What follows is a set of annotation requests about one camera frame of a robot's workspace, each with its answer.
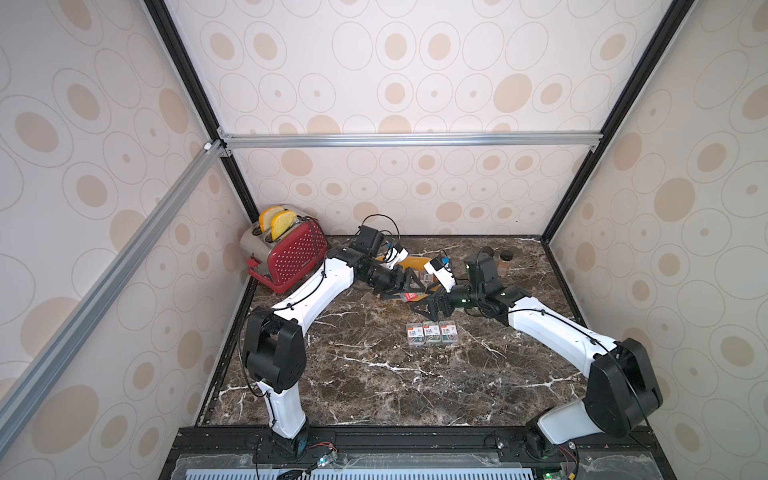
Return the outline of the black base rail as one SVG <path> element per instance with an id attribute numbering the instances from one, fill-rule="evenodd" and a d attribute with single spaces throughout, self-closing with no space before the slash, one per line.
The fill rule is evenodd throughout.
<path id="1" fill-rule="evenodd" d="M 657 437 L 595 434 L 551 454 L 527 451 L 520 427 L 312 427 L 292 457 L 265 427 L 184 428 L 163 479 L 672 479 Z"/>

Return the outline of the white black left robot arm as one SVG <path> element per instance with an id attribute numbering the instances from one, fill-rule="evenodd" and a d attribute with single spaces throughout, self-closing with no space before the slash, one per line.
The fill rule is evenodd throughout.
<path id="1" fill-rule="evenodd" d="M 246 321 L 241 363 L 265 399 L 274 438 L 288 449 L 306 445 L 307 417 L 302 409 L 299 380 L 307 361 L 305 336 L 326 307 L 354 282 L 375 293 L 397 295 L 424 285 L 418 273 L 428 259 L 399 254 L 393 263 L 349 246 L 332 248 L 319 269 L 277 305 L 254 310 Z"/>

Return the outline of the yellow plastic storage tray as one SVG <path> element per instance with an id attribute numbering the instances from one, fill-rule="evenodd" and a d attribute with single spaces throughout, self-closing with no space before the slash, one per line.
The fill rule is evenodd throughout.
<path id="1" fill-rule="evenodd" d="M 427 291 L 425 293 L 432 294 L 440 285 L 437 277 L 434 275 L 432 271 L 431 266 L 431 259 L 427 257 L 408 257 L 404 261 L 400 262 L 396 266 L 402 266 L 403 268 L 412 268 L 417 271 L 420 280 L 424 283 L 424 285 L 427 287 Z M 377 294 L 374 292 L 374 294 L 382 300 L 399 300 L 402 302 L 405 302 L 402 300 L 400 294 L 398 295 L 384 295 L 384 294 Z"/>

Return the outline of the diagonal aluminium frame bar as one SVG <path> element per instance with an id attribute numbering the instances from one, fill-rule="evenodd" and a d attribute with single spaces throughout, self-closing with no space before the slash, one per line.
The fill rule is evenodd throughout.
<path id="1" fill-rule="evenodd" d="M 18 385 L 1 405 L 2 455 L 7 454 L 95 327 L 224 150 L 224 142 L 220 139 L 212 140 L 203 147 L 87 295 L 76 305 L 39 357 L 21 376 Z"/>

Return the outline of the yellow toast slice left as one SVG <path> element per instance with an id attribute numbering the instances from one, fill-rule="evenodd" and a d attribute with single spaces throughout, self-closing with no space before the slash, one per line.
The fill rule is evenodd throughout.
<path id="1" fill-rule="evenodd" d="M 284 211 L 285 208 L 283 206 L 275 205 L 262 212 L 259 216 L 259 227 L 261 232 L 267 232 L 271 228 L 273 219 Z"/>

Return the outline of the yellow toast slice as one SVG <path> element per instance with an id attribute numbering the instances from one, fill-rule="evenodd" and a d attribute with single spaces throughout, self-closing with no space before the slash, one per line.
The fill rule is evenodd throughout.
<path id="1" fill-rule="evenodd" d="M 292 210 L 282 210 L 270 222 L 270 237 L 272 241 L 279 239 L 295 223 L 297 214 Z"/>
<path id="2" fill-rule="evenodd" d="M 275 205 L 262 212 L 259 216 L 259 227 L 261 232 L 267 232 L 271 228 L 273 219 L 284 211 L 285 208 L 283 206 Z"/>

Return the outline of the red polka dot toaster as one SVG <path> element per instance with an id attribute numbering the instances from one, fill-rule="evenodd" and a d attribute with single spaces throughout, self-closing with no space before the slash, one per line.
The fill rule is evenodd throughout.
<path id="1" fill-rule="evenodd" d="M 280 205 L 297 214 L 294 225 L 276 241 L 270 229 L 262 233 L 259 218 L 240 238 L 248 274 L 275 293 L 284 293 L 322 263 L 328 244 L 322 227 L 310 214 Z"/>

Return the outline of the yellow toast slice right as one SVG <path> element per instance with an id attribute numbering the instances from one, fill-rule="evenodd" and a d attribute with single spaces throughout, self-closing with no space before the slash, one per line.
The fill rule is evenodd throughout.
<path id="1" fill-rule="evenodd" d="M 272 241 L 279 239 L 295 223 L 297 214 L 292 210 L 282 210 L 270 222 L 270 237 Z"/>

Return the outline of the horizontal aluminium frame bar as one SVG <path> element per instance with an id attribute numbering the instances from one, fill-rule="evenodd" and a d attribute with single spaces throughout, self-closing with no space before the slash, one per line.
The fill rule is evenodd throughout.
<path id="1" fill-rule="evenodd" d="M 486 147 L 538 145 L 598 145 L 599 131 L 523 131 L 523 132 L 438 132 L 438 133 L 352 133 L 295 135 L 224 134 L 209 144 L 236 149 L 330 149 L 399 147 Z"/>

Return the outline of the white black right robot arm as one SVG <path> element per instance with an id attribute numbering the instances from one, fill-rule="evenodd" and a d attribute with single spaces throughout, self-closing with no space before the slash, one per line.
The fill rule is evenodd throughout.
<path id="1" fill-rule="evenodd" d="M 615 340 L 567 319 L 518 287 L 493 293 L 455 286 L 414 302 L 412 310 L 436 321 L 455 309 L 523 332 L 563 357 L 587 378 L 585 396 L 549 409 L 527 424 L 528 449 L 537 457 L 581 437 L 628 436 L 663 405 L 663 395 L 642 343 Z"/>

